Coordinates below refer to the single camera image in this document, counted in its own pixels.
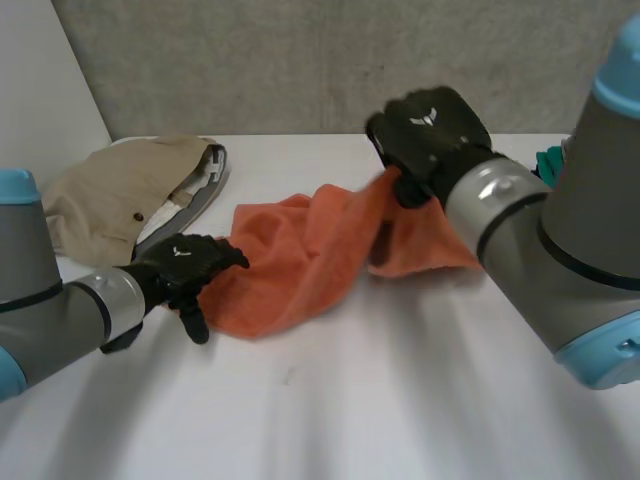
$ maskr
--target light blue joint cap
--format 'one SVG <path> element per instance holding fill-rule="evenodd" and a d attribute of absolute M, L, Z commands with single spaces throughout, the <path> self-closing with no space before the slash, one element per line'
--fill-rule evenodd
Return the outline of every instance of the light blue joint cap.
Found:
<path fill-rule="evenodd" d="M 31 172 L 21 168 L 0 169 L 0 205 L 39 202 L 40 192 Z"/>
<path fill-rule="evenodd" d="M 27 389 L 27 379 L 11 354 L 0 347 L 0 402 L 20 395 Z"/>
<path fill-rule="evenodd" d="M 640 311 L 585 333 L 554 358 L 593 390 L 640 380 Z"/>
<path fill-rule="evenodd" d="M 593 94 L 605 107 L 640 119 L 640 14 L 620 30 L 596 75 Z"/>

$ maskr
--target gray concrete wall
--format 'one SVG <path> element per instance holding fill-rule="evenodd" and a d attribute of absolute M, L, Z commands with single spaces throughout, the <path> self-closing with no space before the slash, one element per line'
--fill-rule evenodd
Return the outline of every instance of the gray concrete wall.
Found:
<path fill-rule="evenodd" d="M 53 0 L 114 138 L 360 132 L 457 88 L 494 132 L 568 132 L 640 0 Z"/>

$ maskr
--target orange towel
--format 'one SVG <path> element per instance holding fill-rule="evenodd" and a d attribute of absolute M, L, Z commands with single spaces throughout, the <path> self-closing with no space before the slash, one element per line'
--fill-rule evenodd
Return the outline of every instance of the orange towel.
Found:
<path fill-rule="evenodd" d="M 370 252 L 369 271 L 385 277 L 479 268 L 438 200 L 417 210 L 397 204 L 391 189 L 398 175 L 389 169 L 357 193 L 324 185 L 313 198 L 238 206 L 229 241 L 251 268 L 224 271 L 203 290 L 209 326 L 257 338 L 298 325 L 347 295 Z"/>

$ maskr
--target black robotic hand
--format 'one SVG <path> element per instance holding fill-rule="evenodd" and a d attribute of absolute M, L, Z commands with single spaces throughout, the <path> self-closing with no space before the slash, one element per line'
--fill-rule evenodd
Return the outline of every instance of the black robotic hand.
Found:
<path fill-rule="evenodd" d="M 209 340 L 209 328 L 197 297 L 218 273 L 232 265 L 249 268 L 249 261 L 227 240 L 177 234 L 121 268 L 140 285 L 145 298 L 145 314 L 158 305 L 177 310 L 189 338 L 203 344 Z M 102 351 L 111 353 L 128 348 L 141 330 L 142 323 L 104 345 Z"/>
<path fill-rule="evenodd" d="M 367 137 L 385 167 L 402 176 L 394 186 L 405 208 L 417 208 L 439 189 L 451 169 L 491 151 L 491 137 L 471 107 L 449 87 L 419 90 L 388 102 L 366 124 Z"/>

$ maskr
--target beige garment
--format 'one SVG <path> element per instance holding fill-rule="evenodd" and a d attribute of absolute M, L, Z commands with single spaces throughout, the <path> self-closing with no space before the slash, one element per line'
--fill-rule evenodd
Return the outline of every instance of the beige garment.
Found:
<path fill-rule="evenodd" d="M 131 140 L 71 167 L 42 203 L 56 253 L 127 265 L 146 222 L 196 169 L 210 143 L 191 135 Z"/>

